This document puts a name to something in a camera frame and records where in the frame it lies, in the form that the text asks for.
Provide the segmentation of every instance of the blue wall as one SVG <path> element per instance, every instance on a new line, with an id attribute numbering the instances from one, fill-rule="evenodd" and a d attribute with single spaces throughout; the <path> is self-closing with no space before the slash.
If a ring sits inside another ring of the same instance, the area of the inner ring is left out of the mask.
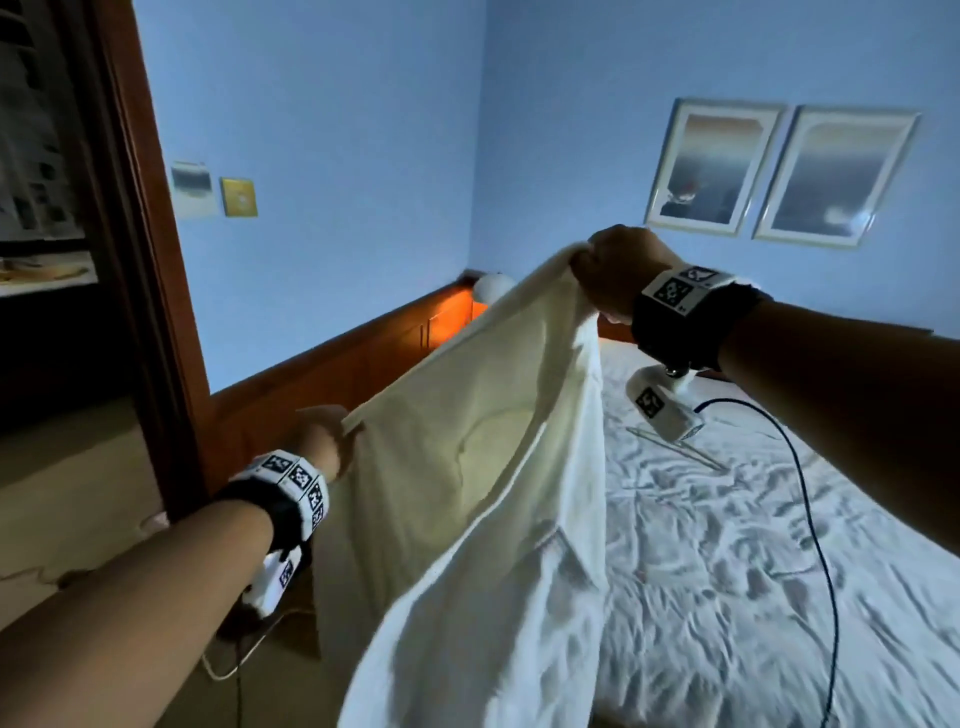
<path id="1" fill-rule="evenodd" d="M 490 0 L 470 248 L 515 277 L 639 225 L 677 97 L 906 107 L 924 118 L 857 250 L 662 231 L 778 298 L 960 337 L 960 3 Z"/>
<path id="2" fill-rule="evenodd" d="M 468 258 L 484 0 L 134 0 L 160 142 L 254 180 L 178 221 L 210 388 L 450 283 Z"/>

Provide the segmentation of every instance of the forearm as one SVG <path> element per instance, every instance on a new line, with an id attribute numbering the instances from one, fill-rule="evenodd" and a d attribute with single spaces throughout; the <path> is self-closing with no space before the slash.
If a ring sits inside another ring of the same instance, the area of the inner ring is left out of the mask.
<path id="1" fill-rule="evenodd" d="M 758 306 L 720 351 L 744 391 L 955 553 L 958 362 L 958 342 L 782 303 Z"/>
<path id="2" fill-rule="evenodd" d="M 44 602 L 0 633 L 0 725 L 153 725 L 272 538 L 214 503 Z"/>

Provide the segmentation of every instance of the framed painting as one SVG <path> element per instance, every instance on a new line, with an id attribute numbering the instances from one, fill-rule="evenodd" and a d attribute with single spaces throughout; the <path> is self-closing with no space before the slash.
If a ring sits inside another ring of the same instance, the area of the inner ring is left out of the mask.
<path id="1" fill-rule="evenodd" d="M 919 117 L 801 107 L 754 237 L 855 248 Z"/>
<path id="2" fill-rule="evenodd" d="M 646 224 L 736 235 L 783 109 L 678 100 Z"/>

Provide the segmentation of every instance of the white lamp shade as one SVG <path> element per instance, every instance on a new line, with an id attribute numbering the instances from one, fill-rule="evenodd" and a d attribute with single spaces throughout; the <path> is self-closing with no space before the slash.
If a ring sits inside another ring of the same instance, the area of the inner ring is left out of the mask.
<path id="1" fill-rule="evenodd" d="M 488 273 L 473 286 L 473 299 L 490 305 L 516 285 L 516 281 L 502 273 Z"/>

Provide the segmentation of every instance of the wrinkled bedsheet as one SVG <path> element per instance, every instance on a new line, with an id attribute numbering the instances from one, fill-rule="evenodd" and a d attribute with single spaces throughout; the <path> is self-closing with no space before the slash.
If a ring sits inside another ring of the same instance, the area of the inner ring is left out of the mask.
<path id="1" fill-rule="evenodd" d="M 735 404 L 708 409 L 691 440 L 728 472 L 638 438 L 628 426 L 650 427 L 623 387 L 649 360 L 610 341 L 601 355 L 610 591 L 595 712 L 650 728 L 816 728 L 833 627 L 789 449 Z M 691 394 L 746 399 L 699 378 Z M 838 592 L 831 725 L 960 725 L 960 559 L 791 437 Z"/>

